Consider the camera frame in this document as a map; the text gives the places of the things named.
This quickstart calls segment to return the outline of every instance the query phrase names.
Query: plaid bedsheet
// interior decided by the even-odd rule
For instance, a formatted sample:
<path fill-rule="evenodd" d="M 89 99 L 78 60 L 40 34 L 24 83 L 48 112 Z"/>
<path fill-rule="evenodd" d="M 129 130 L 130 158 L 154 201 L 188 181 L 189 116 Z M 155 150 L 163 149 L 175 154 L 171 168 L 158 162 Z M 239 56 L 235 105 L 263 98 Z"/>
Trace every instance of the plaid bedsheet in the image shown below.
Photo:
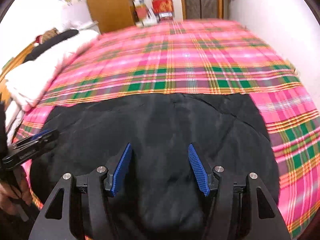
<path fill-rule="evenodd" d="M 37 133 L 54 106 L 177 92 L 250 93 L 279 166 L 279 209 L 297 238 L 320 206 L 319 112 L 281 57 L 236 22 L 167 22 L 101 36 L 25 115 L 16 139 Z"/>

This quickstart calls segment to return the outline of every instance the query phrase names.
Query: red box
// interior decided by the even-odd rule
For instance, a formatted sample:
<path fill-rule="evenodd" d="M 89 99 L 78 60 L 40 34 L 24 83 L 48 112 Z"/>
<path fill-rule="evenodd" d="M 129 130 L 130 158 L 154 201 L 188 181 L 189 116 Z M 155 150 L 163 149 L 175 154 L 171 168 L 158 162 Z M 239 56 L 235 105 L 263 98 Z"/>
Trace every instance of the red box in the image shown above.
<path fill-rule="evenodd" d="M 152 1 L 153 12 L 174 12 L 172 0 L 154 0 Z"/>

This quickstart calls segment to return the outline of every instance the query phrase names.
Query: metal pin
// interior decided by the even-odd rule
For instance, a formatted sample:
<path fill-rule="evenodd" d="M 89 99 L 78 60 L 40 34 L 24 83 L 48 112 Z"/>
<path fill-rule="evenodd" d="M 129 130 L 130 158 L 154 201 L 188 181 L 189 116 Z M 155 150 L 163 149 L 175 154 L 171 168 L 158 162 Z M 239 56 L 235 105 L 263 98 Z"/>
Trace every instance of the metal pin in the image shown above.
<path fill-rule="evenodd" d="M 71 174 L 70 173 L 66 173 L 63 175 L 64 179 L 70 179 L 71 178 Z"/>
<path fill-rule="evenodd" d="M 250 176 L 251 179 L 256 179 L 256 178 L 258 177 L 258 175 L 255 174 L 254 172 L 251 172 L 251 173 L 249 174 L 249 176 Z"/>
<path fill-rule="evenodd" d="M 105 171 L 106 171 L 105 166 L 100 166 L 100 167 L 97 168 L 97 172 L 99 172 L 99 173 L 103 173 Z"/>
<path fill-rule="evenodd" d="M 224 168 L 222 166 L 215 166 L 214 169 L 216 172 L 223 172 L 224 171 Z"/>

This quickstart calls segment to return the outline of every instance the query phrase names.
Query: blue gripper pad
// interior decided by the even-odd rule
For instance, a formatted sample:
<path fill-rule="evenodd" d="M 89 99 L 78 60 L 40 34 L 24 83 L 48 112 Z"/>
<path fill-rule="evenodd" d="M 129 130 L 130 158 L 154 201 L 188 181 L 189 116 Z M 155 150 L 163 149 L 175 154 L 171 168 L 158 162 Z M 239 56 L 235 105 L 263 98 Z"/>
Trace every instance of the blue gripper pad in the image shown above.
<path fill-rule="evenodd" d="M 193 173 L 196 176 L 198 187 L 207 197 L 210 193 L 210 189 L 208 186 L 208 176 L 192 144 L 190 144 L 188 147 L 188 157 L 193 169 Z"/>
<path fill-rule="evenodd" d="M 131 156 L 132 156 L 132 148 L 131 148 L 131 144 L 128 143 L 121 157 L 121 160 L 119 161 L 116 171 L 113 174 L 112 188 L 110 190 L 113 196 L 115 196 L 116 193 L 119 192 L 122 187 L 124 177 L 129 170 Z"/>

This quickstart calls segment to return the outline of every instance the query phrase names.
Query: black fabric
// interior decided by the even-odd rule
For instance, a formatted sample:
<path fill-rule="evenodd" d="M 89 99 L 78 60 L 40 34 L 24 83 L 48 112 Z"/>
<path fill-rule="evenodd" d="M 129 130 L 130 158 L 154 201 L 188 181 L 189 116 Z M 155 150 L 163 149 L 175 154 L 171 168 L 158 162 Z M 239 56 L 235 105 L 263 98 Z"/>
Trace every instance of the black fabric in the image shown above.
<path fill-rule="evenodd" d="M 64 173 L 87 174 L 132 144 L 124 188 L 110 198 L 120 239 L 200 238 L 209 210 L 188 161 L 190 142 L 229 170 L 256 172 L 278 201 L 277 164 L 249 95 L 142 94 L 59 106 L 44 129 L 60 137 L 31 166 L 43 202 Z"/>
<path fill-rule="evenodd" d="M 79 33 L 78 30 L 67 30 L 63 33 L 60 33 L 47 41 L 45 41 L 42 44 L 39 44 L 37 47 L 34 47 L 33 50 L 26 56 L 23 63 L 35 60 L 37 57 L 39 57 L 42 53 L 44 53 L 46 50 L 50 49 L 52 46 L 65 41 L 66 39 L 69 39 L 73 36 L 76 36 Z"/>

